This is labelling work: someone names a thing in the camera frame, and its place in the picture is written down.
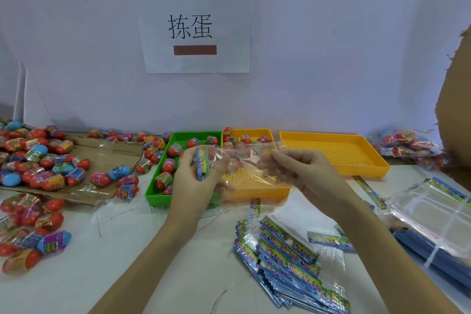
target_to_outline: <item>cardboard box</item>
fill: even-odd
[[[0,118],[0,122],[2,123],[8,121],[7,119]],[[108,173],[112,168],[121,164],[133,169],[143,155],[142,143],[109,142],[103,139],[91,139],[70,135],[67,135],[66,139],[71,140],[75,144],[71,154],[91,161],[91,167],[87,171],[87,177],[82,183],[77,186],[66,186],[56,192],[32,189],[29,186],[0,186],[0,189],[43,194],[51,198],[64,198],[72,202],[99,205],[113,198],[118,189],[118,183],[113,182],[109,186],[98,188],[90,184],[90,175],[93,173]]]
[[[471,191],[471,25],[461,36],[435,114],[443,147],[459,165],[442,171]]]

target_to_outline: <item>table surface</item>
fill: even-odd
[[[140,188],[147,187],[150,176],[141,176]],[[392,166],[385,178],[365,180],[382,197],[389,198],[431,176],[469,194],[442,173],[410,165]],[[353,179],[347,178],[361,198],[372,202]],[[0,201],[9,196],[11,192],[0,192]],[[195,237],[170,265],[144,312],[286,312],[284,307],[275,308],[232,252],[235,224],[248,213],[248,206],[228,207],[217,216],[203,218]],[[155,236],[166,210],[150,208],[143,192],[139,192],[131,201],[115,198],[95,208],[68,205],[64,215],[62,229],[70,231],[73,238],[62,254],[44,258],[23,276],[0,275],[2,313],[87,313]],[[422,259],[413,258],[423,264]],[[387,313],[359,257],[345,254],[345,267],[352,313]],[[445,281],[441,271],[421,267],[462,311],[471,314],[469,296]],[[290,313],[308,311],[293,306]]]

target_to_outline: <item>forearm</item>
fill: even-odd
[[[410,259],[363,201],[354,200],[342,217],[339,225],[391,314],[461,313]]]
[[[89,314],[141,313],[186,236],[166,222],[133,264],[109,288]]]

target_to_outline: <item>empty yellow tray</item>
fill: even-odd
[[[273,135],[269,129],[233,129],[234,137],[242,138],[244,134],[249,135],[250,139],[257,140],[265,135],[273,141]],[[229,184],[236,184],[234,192],[224,192],[224,199],[227,201],[239,201],[249,198],[286,198],[290,192],[288,185],[280,185],[270,178],[259,178],[247,168],[240,168],[235,174],[225,175],[224,180]]]
[[[341,175],[383,177],[390,169],[361,135],[280,132],[280,139],[286,148],[320,150]]]

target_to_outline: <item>green tray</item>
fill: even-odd
[[[150,182],[149,187],[145,191],[145,198],[147,199],[147,202],[149,203],[150,206],[155,206],[155,207],[164,207],[170,205],[172,201],[172,196],[171,195],[163,195],[162,192],[158,191],[156,189],[156,177],[162,173],[162,165],[165,159],[168,158],[167,156],[167,149],[172,146],[174,143],[178,143],[181,145],[183,150],[186,149],[186,142],[189,141],[191,138],[198,138],[200,140],[200,145],[205,145],[206,144],[206,138],[209,136],[215,136],[219,140],[219,144],[221,145],[222,141],[222,131],[214,131],[214,132],[175,132],[172,134],[172,137],[169,140],[169,143],[167,145],[167,148],[165,148],[165,151],[163,152],[162,159],[160,159],[160,162],[157,164],[155,168],[154,175],[152,175],[152,181]],[[216,204],[213,203],[213,199],[211,200],[211,203],[209,204],[209,209],[211,206],[215,206]]]

